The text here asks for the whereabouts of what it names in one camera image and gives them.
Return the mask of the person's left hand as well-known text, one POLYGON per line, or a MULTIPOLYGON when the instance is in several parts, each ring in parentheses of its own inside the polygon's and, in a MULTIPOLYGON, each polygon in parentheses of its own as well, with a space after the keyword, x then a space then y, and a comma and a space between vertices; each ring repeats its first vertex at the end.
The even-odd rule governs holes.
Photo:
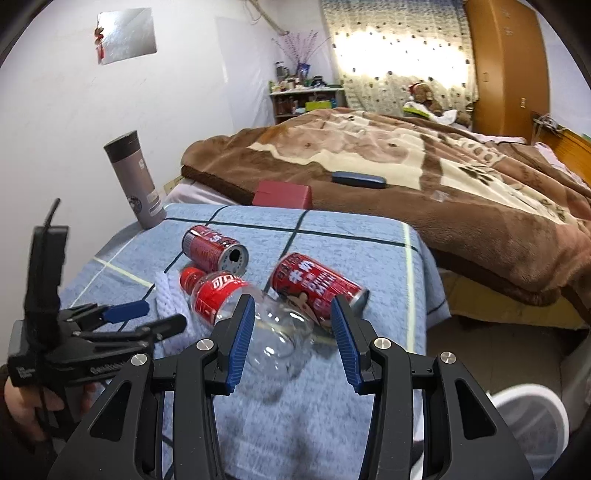
MULTIPOLYGON (((86 413, 94 403, 97 387, 98 384, 94 383, 84 385, 80 401, 82 414, 86 413)), ((43 393, 48 411, 56 412, 64 409, 64 402, 58 395, 48 389, 43 389, 43 393)), ((17 388, 8 378, 4 385, 4 399, 10 415, 21 430, 35 442, 45 440, 45 434, 36 418, 36 409, 41 409, 43 404, 39 391, 32 387, 17 388)))

